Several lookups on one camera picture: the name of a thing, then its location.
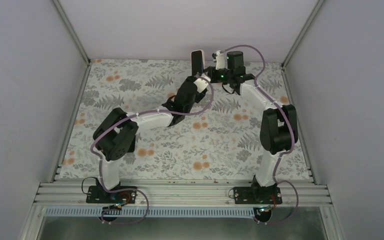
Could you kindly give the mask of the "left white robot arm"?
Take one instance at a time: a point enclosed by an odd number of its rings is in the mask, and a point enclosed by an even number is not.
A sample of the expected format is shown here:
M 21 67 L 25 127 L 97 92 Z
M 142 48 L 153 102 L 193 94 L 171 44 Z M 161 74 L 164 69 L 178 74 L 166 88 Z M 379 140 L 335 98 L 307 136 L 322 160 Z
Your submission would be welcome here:
M 99 158 L 99 196 L 111 203 L 119 197 L 121 158 L 135 150 L 137 134 L 155 128 L 172 127 L 192 116 L 195 103 L 199 103 L 211 87 L 205 75 L 189 76 L 177 93 L 161 106 L 142 112 L 125 112 L 117 107 L 100 124 L 93 134 L 90 151 Z

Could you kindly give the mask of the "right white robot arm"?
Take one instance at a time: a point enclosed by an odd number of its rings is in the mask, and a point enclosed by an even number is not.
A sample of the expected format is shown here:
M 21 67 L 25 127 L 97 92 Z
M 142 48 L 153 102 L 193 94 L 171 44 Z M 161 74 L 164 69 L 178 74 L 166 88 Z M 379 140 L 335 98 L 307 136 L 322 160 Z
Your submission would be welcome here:
M 212 59 L 215 66 L 205 70 L 211 81 L 229 86 L 233 94 L 245 98 L 262 114 L 259 140 L 264 153 L 254 175 L 257 186 L 250 191 L 252 200 L 262 204 L 270 197 L 268 187 L 278 184 L 276 173 L 283 156 L 291 153 L 298 141 L 296 109 L 292 104 L 280 104 L 260 86 L 255 75 L 246 72 L 243 52 L 218 50 Z

